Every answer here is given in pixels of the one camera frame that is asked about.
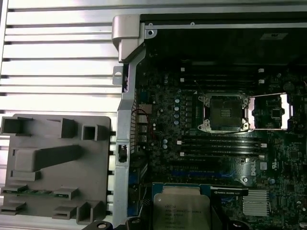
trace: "screw hole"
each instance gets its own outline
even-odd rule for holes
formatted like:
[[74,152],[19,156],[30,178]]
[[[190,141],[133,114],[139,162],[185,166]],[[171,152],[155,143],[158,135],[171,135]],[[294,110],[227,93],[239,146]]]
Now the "screw hole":
[[106,224],[101,223],[101,224],[98,224],[97,227],[98,227],[99,229],[104,229],[104,228],[106,227]]

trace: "aluminum panel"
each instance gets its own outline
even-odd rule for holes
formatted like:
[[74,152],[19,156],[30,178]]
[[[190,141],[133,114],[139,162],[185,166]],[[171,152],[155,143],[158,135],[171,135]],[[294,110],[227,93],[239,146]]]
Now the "aluminum panel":
[[21,27],[6,28],[6,35],[70,35],[70,34],[109,34],[111,26],[65,26],[65,27]]
[[109,41],[110,34],[7,35],[5,42]]
[[[258,0],[257,3],[280,3],[288,0]],[[55,8],[55,7],[105,7],[105,6],[147,6],[152,5],[192,5],[192,4],[250,4],[248,0],[156,0],[152,4],[148,0],[53,0],[53,1],[36,1],[36,0],[10,0],[10,9],[28,9],[28,8]]]
[[5,93],[56,93],[56,94],[113,94],[121,93],[120,87],[67,87],[67,86],[0,86]]
[[111,77],[10,77],[1,85],[114,86]]
[[159,8],[131,9],[104,9],[104,10],[75,10],[75,11],[18,11],[9,12],[7,15],[7,25],[41,25],[41,24],[68,24],[68,23],[111,23],[112,18],[120,14],[142,14],[142,13],[222,13],[222,12],[304,12],[307,6],[215,6],[215,7],[195,7],[169,6]]
[[115,59],[4,61],[1,74],[21,76],[111,76],[115,65],[118,65]]
[[3,58],[116,58],[112,43],[5,45]]
[[120,95],[117,97],[92,97],[80,95],[19,94],[0,97],[2,110],[25,111],[116,112],[119,102]]

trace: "capacitor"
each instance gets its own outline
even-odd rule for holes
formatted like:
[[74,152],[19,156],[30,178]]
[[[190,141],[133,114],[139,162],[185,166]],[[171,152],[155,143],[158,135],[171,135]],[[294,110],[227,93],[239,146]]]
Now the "capacitor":
[[268,181],[269,181],[270,184],[275,184],[275,182],[276,182],[274,178],[269,178]]
[[295,92],[295,85],[292,82],[288,81],[283,85],[283,90],[285,92]]

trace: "slotted metal surface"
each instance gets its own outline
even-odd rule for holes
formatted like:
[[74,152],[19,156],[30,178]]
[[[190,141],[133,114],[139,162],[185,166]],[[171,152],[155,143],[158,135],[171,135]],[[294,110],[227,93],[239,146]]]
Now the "slotted metal surface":
[[[118,53],[111,22],[120,14],[306,11],[261,6],[287,0],[3,0],[0,28],[0,116],[15,113],[107,115],[116,131],[121,87],[112,85]],[[112,137],[111,150],[115,149]],[[0,137],[0,185],[8,137]],[[110,158],[110,170],[115,157]],[[113,190],[110,176],[108,188]],[[113,196],[108,197],[112,211]],[[81,229],[75,220],[0,216],[1,227]]]

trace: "green circuit board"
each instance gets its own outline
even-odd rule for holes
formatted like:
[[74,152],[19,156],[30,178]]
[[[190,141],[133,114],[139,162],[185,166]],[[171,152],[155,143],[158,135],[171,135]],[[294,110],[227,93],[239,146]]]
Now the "green circuit board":
[[[254,89],[240,91],[248,96],[285,92],[293,110],[286,130],[226,134],[199,130],[206,116],[199,97],[228,93],[225,100],[236,99],[235,87],[231,91],[223,86],[203,89],[199,76],[186,72],[151,70],[143,75],[146,78],[140,81],[138,105],[147,108],[148,120],[138,124],[138,145],[148,154],[147,181],[248,188],[248,196],[226,195],[220,199],[230,219],[248,223],[255,230],[296,230],[300,223],[307,222],[305,76],[262,75]],[[190,80],[194,85],[189,88],[186,79],[197,81]],[[282,113],[285,111],[277,94],[259,98],[253,116],[259,128],[278,129],[283,125]]]

